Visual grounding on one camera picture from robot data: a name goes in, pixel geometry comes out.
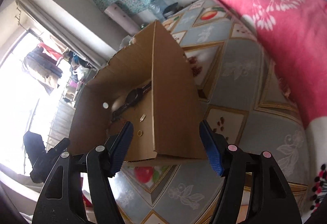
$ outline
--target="printed fruit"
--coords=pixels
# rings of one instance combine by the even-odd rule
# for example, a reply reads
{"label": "printed fruit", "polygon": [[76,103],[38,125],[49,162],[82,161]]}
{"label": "printed fruit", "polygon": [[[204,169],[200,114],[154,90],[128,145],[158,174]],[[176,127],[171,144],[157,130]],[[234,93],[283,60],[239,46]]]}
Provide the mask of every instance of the printed fruit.
{"label": "printed fruit", "polygon": [[208,11],[202,14],[201,20],[209,20],[217,15],[218,11]]}
{"label": "printed fruit", "polygon": [[135,167],[134,175],[140,183],[147,183],[153,176],[153,167]]}

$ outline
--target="blue gripper pad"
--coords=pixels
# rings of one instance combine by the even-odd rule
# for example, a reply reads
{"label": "blue gripper pad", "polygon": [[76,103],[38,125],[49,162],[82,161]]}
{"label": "blue gripper pad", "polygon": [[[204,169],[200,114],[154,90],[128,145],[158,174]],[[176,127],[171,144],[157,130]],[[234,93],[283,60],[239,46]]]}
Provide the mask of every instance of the blue gripper pad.
{"label": "blue gripper pad", "polygon": [[110,172],[113,175],[119,172],[122,167],[127,150],[130,147],[130,142],[133,138],[133,131],[133,124],[131,122],[126,122],[109,151],[111,164]]}
{"label": "blue gripper pad", "polygon": [[211,131],[209,131],[203,123],[200,124],[200,138],[212,169],[221,176],[224,172],[224,168],[222,166],[220,152],[212,139]]}

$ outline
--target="cardboard box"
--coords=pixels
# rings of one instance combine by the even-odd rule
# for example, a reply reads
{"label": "cardboard box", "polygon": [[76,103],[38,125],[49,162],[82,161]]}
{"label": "cardboard box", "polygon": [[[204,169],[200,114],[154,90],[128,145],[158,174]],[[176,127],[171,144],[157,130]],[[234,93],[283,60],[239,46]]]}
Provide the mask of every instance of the cardboard box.
{"label": "cardboard box", "polygon": [[198,131],[203,116],[190,65],[183,49],[158,21],[139,32],[134,44],[115,54],[86,84],[71,125],[68,151],[81,154],[104,144],[112,111],[131,90],[149,81],[152,89],[122,114],[134,125],[125,161],[154,166],[206,159]]}

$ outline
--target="red cloth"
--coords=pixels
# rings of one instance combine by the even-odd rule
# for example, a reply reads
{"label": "red cloth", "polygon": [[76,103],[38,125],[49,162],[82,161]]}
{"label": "red cloth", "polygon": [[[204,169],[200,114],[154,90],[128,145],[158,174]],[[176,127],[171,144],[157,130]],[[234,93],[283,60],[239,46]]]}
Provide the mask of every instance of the red cloth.
{"label": "red cloth", "polygon": [[56,61],[58,61],[63,55],[57,51],[55,51],[53,48],[50,48],[45,43],[41,42],[38,44],[38,47],[44,48],[49,54],[51,58],[54,58]]}
{"label": "red cloth", "polygon": [[327,0],[220,0],[256,31],[306,128],[327,116]]}

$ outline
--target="pink cylinder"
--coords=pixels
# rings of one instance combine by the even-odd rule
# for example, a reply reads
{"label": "pink cylinder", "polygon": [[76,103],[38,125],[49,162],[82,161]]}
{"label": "pink cylinder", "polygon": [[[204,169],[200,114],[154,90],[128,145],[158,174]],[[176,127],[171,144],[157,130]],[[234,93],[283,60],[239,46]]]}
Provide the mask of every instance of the pink cylinder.
{"label": "pink cylinder", "polygon": [[134,36],[141,30],[140,27],[115,3],[111,4],[104,12],[131,36]]}

